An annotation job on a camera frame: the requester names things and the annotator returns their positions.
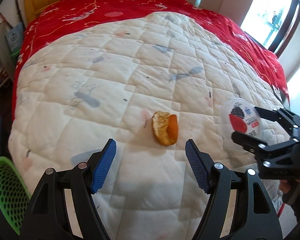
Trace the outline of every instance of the red bedsheet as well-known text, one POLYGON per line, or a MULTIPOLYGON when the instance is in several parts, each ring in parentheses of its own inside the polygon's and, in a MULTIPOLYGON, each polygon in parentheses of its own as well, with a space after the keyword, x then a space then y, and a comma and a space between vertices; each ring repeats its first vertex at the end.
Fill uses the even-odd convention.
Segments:
POLYGON ((15 71, 13 119, 20 70, 39 49, 66 34, 97 24, 144 17, 155 11, 176 12, 193 18, 204 29, 229 44, 264 81, 280 88, 288 96, 283 68, 275 54, 258 46, 238 25, 218 13, 198 9, 185 0, 61 0, 43 11, 25 31, 15 71))

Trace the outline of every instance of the blackberry image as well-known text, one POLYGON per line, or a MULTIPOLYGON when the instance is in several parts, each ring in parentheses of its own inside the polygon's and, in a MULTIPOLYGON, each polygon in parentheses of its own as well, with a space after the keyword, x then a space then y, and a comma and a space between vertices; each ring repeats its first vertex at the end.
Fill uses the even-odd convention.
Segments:
POLYGON ((242 109, 238 106, 236 106, 235 108, 233 108, 231 110, 231 114, 233 114, 237 117, 240 117, 241 119, 244 119, 244 113, 243 113, 242 109))

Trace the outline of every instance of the glass door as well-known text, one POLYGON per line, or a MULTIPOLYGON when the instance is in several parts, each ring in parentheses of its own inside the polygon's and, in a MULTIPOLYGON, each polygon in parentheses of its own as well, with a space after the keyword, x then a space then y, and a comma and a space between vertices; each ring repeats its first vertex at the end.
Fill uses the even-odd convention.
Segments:
POLYGON ((291 24, 297 4, 298 2, 294 4, 293 0, 253 0, 241 28, 262 46, 269 49, 287 15, 291 17, 291 24))

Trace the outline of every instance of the dark floor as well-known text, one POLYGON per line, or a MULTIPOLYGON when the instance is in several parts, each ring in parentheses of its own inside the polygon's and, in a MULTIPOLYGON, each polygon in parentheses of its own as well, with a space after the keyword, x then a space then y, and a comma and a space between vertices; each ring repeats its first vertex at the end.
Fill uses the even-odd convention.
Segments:
POLYGON ((3 127, 5 131, 10 134, 12 126, 12 114, 11 114, 11 102, 12 102, 12 82, 8 87, 2 87, 0 89, 1 101, 0 101, 0 116, 2 117, 3 127))

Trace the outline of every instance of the plastic lid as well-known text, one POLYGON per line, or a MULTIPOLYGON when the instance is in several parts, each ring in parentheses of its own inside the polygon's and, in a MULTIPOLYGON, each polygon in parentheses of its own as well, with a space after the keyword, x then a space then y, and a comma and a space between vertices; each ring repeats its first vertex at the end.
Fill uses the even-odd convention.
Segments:
POLYGON ((242 98, 232 98, 221 110, 225 136, 231 138, 234 131, 261 138, 260 116, 254 106, 242 98))

